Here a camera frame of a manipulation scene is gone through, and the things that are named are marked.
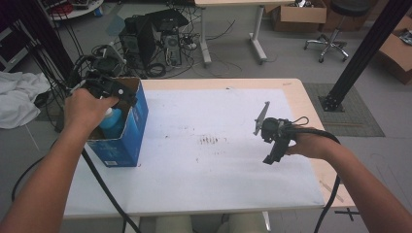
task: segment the forearm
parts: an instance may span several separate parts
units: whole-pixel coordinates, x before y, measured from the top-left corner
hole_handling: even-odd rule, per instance
[[[335,145],[325,160],[342,179],[369,232],[412,232],[412,216],[354,154]]]
[[[1,233],[58,232],[87,136],[87,132],[70,127],[60,134],[3,219]]]

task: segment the white cloth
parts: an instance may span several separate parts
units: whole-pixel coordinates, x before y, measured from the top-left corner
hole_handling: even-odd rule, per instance
[[[0,72],[0,128],[15,128],[34,119],[40,110],[37,95],[50,89],[45,75]]]

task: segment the office chair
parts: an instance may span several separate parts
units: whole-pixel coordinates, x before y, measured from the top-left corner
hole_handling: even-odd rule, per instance
[[[334,48],[340,51],[343,54],[343,61],[346,61],[349,57],[349,54],[343,50],[346,46],[346,42],[339,42],[335,41],[339,31],[341,29],[342,23],[345,20],[345,17],[361,17],[364,16],[367,11],[369,11],[370,4],[369,0],[331,0],[330,1],[330,8],[342,15],[342,19],[340,20],[338,26],[334,29],[330,38],[325,34],[322,34],[317,40],[308,40],[305,43],[304,49],[306,50],[309,44],[321,44],[325,45],[326,48],[322,51],[319,62],[324,62],[324,56],[330,48]]]

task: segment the table leg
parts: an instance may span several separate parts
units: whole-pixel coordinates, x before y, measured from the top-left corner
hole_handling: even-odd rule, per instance
[[[209,49],[207,48],[206,44],[206,20],[204,11],[206,9],[200,9],[200,20],[201,20],[201,32],[200,32],[200,48],[202,49],[203,54],[203,61],[205,62],[205,66],[212,63],[212,59],[210,58]]]
[[[139,216],[131,216],[130,218],[139,227],[140,217]],[[126,229],[124,230],[124,233],[135,233],[135,231],[133,230],[133,228],[129,224],[126,224]]]
[[[260,65],[263,64],[263,62],[267,60],[267,56],[264,53],[263,49],[261,48],[260,42],[258,41],[258,32],[260,30],[260,23],[261,23],[261,17],[263,15],[263,10],[264,10],[263,5],[258,6],[258,8],[257,8],[257,21],[256,21],[256,24],[255,24],[255,32],[254,33],[249,33],[249,36],[251,37],[252,45],[254,46],[255,50],[257,51],[257,55],[259,57]]]
[[[266,224],[267,232],[271,232],[272,229],[270,228],[270,221],[269,221],[269,212],[262,212],[264,223]]]

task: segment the black pole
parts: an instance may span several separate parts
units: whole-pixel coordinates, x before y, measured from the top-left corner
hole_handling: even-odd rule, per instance
[[[9,0],[12,6],[9,14],[15,14],[33,40],[38,40],[50,60],[64,80],[67,80],[73,67],[73,61],[57,37],[51,22],[43,12],[37,0]]]
[[[321,98],[325,111],[333,112],[340,106],[346,94],[360,77],[373,55],[385,43],[411,6],[412,0],[389,1],[361,42],[330,93],[327,97]]]

